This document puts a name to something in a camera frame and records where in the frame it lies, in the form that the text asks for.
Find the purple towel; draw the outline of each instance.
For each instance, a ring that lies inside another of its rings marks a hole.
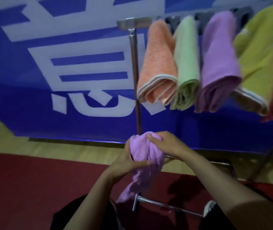
[[[230,11],[215,14],[204,30],[201,90],[195,112],[216,112],[242,81],[241,69],[232,46],[235,17]]]
[[[131,156],[134,161],[151,160],[152,165],[142,169],[137,169],[131,182],[119,196],[117,203],[125,202],[128,199],[134,199],[137,193],[146,191],[154,176],[161,171],[164,164],[164,153],[157,146],[146,138],[146,134],[161,140],[161,137],[151,131],[143,135],[134,135],[130,138]]]

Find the red floor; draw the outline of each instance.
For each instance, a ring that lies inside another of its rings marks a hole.
[[[49,229],[53,213],[88,193],[105,165],[0,154],[0,230]],[[115,185],[116,200],[130,182]],[[258,184],[273,198],[273,185]],[[210,195],[195,176],[161,172],[145,197],[202,213]],[[118,205],[123,225],[131,229],[197,229],[200,218],[143,204]]]

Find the hand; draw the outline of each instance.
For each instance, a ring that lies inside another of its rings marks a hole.
[[[166,154],[182,159],[184,153],[190,150],[190,148],[186,146],[185,143],[183,143],[174,134],[168,131],[157,132],[157,134],[161,136],[162,140],[153,137],[151,134],[147,134],[146,136],[158,147],[158,149]]]
[[[130,139],[125,144],[123,153],[104,171],[113,184],[119,182],[127,173],[134,169],[151,165],[152,161],[133,161],[130,151]]]

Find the wooden floor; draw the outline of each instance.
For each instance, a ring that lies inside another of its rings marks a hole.
[[[109,143],[77,142],[64,140],[36,140],[14,136],[0,122],[0,153],[28,155],[44,158],[111,164],[123,145]],[[229,159],[240,180],[245,180],[261,159],[261,155],[219,151],[199,151],[207,158]],[[162,171],[194,175],[192,170],[179,160],[166,159]],[[273,160],[265,168],[258,182],[273,184]]]

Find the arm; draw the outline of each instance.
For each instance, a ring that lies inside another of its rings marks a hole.
[[[187,147],[169,132],[163,141],[147,137],[167,154],[184,161],[196,174],[228,219],[238,230],[273,229],[273,203],[252,191]]]
[[[151,164],[150,161],[133,161],[131,159],[128,140],[124,152],[102,173],[64,230],[99,229],[113,185],[130,171],[149,164]]]

